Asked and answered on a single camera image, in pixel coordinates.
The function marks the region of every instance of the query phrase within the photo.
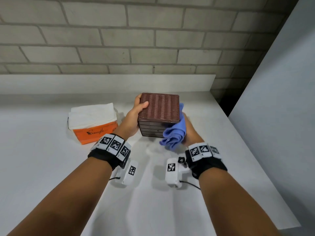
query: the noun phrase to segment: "wristband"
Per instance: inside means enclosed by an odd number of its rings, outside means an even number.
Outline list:
[[[117,166],[125,168],[131,146],[120,136],[111,133],[102,136],[91,148],[89,157],[107,161],[114,170]]]
[[[212,167],[227,171],[218,149],[208,146],[207,143],[192,144],[185,151],[185,154],[188,167],[192,171],[192,176],[196,179],[199,179],[201,173]]]

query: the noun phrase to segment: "black cable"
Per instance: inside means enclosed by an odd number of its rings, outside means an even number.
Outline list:
[[[113,180],[113,179],[120,179],[120,177],[113,177],[113,178],[110,178],[109,180]]]
[[[192,185],[192,186],[198,188],[199,190],[201,190],[198,186],[195,186],[194,184],[191,184],[190,182],[187,182],[187,181],[179,181],[179,182],[190,184],[190,185]]]

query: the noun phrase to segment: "backsplash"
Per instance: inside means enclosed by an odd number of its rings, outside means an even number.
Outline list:
[[[297,0],[0,0],[1,74],[216,74],[239,96]]]

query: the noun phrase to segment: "white countertop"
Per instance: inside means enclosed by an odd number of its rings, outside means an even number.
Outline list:
[[[216,146],[230,174],[267,212],[278,229],[300,226],[270,179],[209,92],[181,92],[195,129]],[[83,162],[93,143],[80,145],[67,129],[71,107],[114,103],[119,115],[136,94],[0,95],[0,234],[12,230]],[[168,158],[178,157],[140,131],[128,142],[139,162],[134,185],[110,182],[82,235],[215,235],[201,192],[170,188]],[[191,175],[187,181],[198,184]]]

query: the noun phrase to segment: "person's left hand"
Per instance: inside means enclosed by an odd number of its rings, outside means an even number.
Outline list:
[[[125,141],[136,134],[139,129],[138,126],[138,115],[142,109],[146,108],[149,105],[149,102],[146,101],[140,104],[141,94],[139,94],[135,99],[135,104],[132,110],[130,110],[122,123],[113,131],[114,134],[125,139]]]

